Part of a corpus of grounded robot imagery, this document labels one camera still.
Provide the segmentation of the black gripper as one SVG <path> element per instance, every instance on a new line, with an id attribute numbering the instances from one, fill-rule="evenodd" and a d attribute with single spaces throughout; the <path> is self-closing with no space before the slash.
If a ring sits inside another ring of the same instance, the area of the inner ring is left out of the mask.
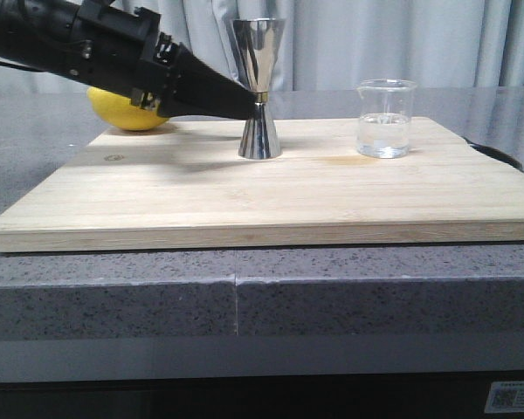
<path id="1" fill-rule="evenodd" d="M 159 104 L 161 117 L 215 116 L 248 120 L 255 95 L 207 66 L 160 31 L 161 16 L 132 13 L 103 1 L 40 1 L 39 69 L 117 93 L 134 106 Z"/>

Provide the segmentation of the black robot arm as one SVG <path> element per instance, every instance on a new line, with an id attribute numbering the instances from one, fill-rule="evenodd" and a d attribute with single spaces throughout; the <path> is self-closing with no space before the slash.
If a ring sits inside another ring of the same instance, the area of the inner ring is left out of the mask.
<path id="1" fill-rule="evenodd" d="M 0 1 L 0 58 L 119 94 L 163 118 L 251 118 L 254 94 L 174 43 L 160 19 L 109 1 Z"/>

